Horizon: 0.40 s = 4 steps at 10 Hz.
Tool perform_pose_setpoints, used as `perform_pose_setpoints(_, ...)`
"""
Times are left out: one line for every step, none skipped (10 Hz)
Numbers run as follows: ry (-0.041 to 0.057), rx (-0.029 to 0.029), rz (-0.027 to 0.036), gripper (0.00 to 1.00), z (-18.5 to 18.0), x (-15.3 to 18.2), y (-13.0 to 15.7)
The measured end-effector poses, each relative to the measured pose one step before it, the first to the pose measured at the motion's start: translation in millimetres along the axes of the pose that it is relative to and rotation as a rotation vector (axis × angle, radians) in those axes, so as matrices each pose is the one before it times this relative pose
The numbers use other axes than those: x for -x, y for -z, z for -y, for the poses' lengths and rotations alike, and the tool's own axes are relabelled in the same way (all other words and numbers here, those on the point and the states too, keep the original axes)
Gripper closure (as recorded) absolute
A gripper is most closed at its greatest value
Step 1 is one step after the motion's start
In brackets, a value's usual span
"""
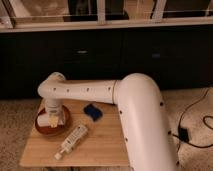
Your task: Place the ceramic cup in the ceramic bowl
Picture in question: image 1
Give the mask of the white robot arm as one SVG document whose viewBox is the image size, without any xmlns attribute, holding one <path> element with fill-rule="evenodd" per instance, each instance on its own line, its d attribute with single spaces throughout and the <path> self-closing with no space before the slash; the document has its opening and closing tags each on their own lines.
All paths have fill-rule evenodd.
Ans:
<svg viewBox="0 0 213 171">
<path fill-rule="evenodd" d="M 155 81 L 141 73 L 121 80 L 68 83 L 52 73 L 38 87 L 48 115 L 59 115 L 64 99 L 115 104 L 134 171 L 181 171 L 165 103 Z"/>
</svg>

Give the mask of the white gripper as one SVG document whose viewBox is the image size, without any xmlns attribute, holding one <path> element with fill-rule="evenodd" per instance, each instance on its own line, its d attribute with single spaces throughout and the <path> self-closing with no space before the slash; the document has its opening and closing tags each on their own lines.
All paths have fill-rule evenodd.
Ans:
<svg viewBox="0 0 213 171">
<path fill-rule="evenodd" d="M 46 113 L 49 117 L 49 124 L 51 128 L 56 128 L 58 126 L 58 120 L 62 114 L 62 105 L 61 104 L 46 104 L 45 105 Z"/>
</svg>

